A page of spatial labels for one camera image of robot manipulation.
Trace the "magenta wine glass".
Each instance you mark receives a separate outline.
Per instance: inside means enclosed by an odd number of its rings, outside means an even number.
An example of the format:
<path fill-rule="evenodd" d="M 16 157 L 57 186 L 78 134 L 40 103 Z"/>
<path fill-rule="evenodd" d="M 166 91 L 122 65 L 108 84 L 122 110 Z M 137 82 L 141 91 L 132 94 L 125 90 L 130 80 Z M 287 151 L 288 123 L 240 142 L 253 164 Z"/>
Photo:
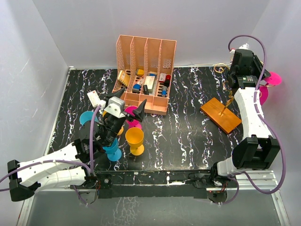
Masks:
<path fill-rule="evenodd" d="M 131 115 L 132 117 L 130 117 L 129 120 L 126 120 L 127 124 L 128 124 L 128 128 L 139 128 L 142 129 L 142 126 L 140 124 L 140 122 L 138 120 L 134 120 L 134 114 L 133 114 L 133 110 L 137 109 L 137 106 L 129 106 L 125 109 L 125 112 L 128 113 L 129 115 Z"/>
<path fill-rule="evenodd" d="M 282 78 L 280 75 L 278 75 L 275 72 L 270 72 L 270 76 L 267 78 L 264 78 L 264 81 L 266 82 L 264 85 L 260 85 L 259 91 L 260 91 L 260 104 L 263 105 L 269 96 L 268 87 L 274 87 L 277 85 L 280 85 L 282 83 Z"/>

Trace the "yellow orange wine glass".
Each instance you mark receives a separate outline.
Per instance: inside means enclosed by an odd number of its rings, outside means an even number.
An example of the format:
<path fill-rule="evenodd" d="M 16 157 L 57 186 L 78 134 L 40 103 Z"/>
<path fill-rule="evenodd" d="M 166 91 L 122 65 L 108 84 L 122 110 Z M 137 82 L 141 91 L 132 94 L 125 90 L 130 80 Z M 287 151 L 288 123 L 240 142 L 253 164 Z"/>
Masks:
<path fill-rule="evenodd" d="M 119 132 L 117 133 L 117 135 L 120 136 L 123 133 L 123 131 L 124 131 L 124 127 L 122 126 L 121 129 L 119 130 Z"/>
<path fill-rule="evenodd" d="M 144 132 L 140 128 L 132 127 L 125 133 L 125 138 L 130 146 L 130 153 L 139 156 L 144 152 Z"/>

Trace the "blue wine glass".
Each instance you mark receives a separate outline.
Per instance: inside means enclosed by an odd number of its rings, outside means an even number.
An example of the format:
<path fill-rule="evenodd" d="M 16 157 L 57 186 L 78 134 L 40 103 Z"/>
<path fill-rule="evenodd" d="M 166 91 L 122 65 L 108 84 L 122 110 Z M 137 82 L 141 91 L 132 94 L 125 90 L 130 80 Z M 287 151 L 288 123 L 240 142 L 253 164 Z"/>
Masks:
<path fill-rule="evenodd" d="M 93 111 L 85 111 L 80 115 L 79 122 L 81 126 L 86 126 L 90 128 L 91 120 L 94 115 Z"/>
<path fill-rule="evenodd" d="M 118 161 L 122 156 L 117 138 L 115 138 L 111 146 L 103 147 L 103 149 L 110 161 Z"/>

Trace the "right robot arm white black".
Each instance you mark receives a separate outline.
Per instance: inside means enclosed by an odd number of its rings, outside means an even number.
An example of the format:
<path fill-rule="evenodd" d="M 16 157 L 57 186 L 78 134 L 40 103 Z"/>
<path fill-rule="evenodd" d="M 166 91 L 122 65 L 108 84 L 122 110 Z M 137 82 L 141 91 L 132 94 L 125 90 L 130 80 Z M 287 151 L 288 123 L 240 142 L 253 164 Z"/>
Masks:
<path fill-rule="evenodd" d="M 227 176 L 246 170 L 267 170 L 280 151 L 278 140 L 264 122 L 257 85 L 264 75 L 262 63 L 250 50 L 236 49 L 227 80 L 234 92 L 243 124 L 243 140 L 231 157 L 211 168 L 210 183 L 222 186 Z"/>

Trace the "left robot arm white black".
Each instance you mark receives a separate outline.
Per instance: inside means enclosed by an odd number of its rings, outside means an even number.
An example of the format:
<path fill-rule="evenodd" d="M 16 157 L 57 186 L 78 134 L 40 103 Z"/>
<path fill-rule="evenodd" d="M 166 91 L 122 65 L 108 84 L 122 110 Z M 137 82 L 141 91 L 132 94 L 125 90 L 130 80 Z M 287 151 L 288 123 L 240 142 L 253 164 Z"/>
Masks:
<path fill-rule="evenodd" d="M 97 183 L 95 161 L 104 154 L 119 154 L 117 135 L 125 121 L 143 121 L 147 101 L 132 113 L 125 111 L 122 88 L 103 96 L 92 112 L 80 116 L 79 138 L 58 151 L 35 160 L 7 163 L 11 201 L 31 198 L 35 193 L 63 186 L 92 188 Z"/>

